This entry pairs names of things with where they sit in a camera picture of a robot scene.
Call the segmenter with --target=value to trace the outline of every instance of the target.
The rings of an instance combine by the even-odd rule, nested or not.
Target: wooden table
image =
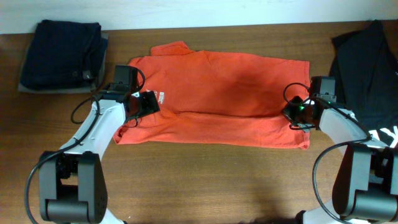
[[[149,54],[160,44],[183,40],[193,50],[247,52],[310,61],[311,76],[328,75],[335,56],[331,37],[366,27],[369,22],[286,24],[194,29],[108,31],[107,81],[114,66]],[[398,23],[384,23],[392,51],[398,54]],[[29,223],[24,186],[44,150],[57,150],[78,129],[72,109],[88,95],[18,93],[22,58],[32,34],[0,35],[0,223]],[[81,110],[82,119],[88,105]],[[311,146],[264,149],[222,144],[147,142],[117,146],[103,158],[108,207],[129,223],[237,223],[255,218],[294,217],[318,206],[311,171],[330,139],[311,132]],[[340,166],[338,151],[318,171],[320,195],[331,198]],[[39,216],[37,176],[30,190]]]

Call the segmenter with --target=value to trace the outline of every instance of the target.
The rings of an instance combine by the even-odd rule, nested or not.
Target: orange-red fabric
[[[284,88],[310,85],[309,62],[244,53],[192,51],[184,42],[153,47],[151,56],[134,58],[143,90],[155,91],[158,113],[136,128],[121,127],[118,144],[146,141],[224,143],[240,146],[308,148],[309,134],[289,129],[281,115]],[[308,96],[291,86],[287,98]],[[134,126],[130,121],[126,126]]]

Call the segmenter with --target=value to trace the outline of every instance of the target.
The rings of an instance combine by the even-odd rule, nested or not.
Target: black cover
[[[21,83],[33,90],[90,86],[107,46],[97,22],[44,20],[38,24],[26,55]]]
[[[370,131],[377,130],[383,142],[395,147],[398,63],[388,47],[381,22],[374,21],[365,30],[335,37],[333,45],[337,56],[330,76],[336,79],[337,102],[345,103],[360,123]]]

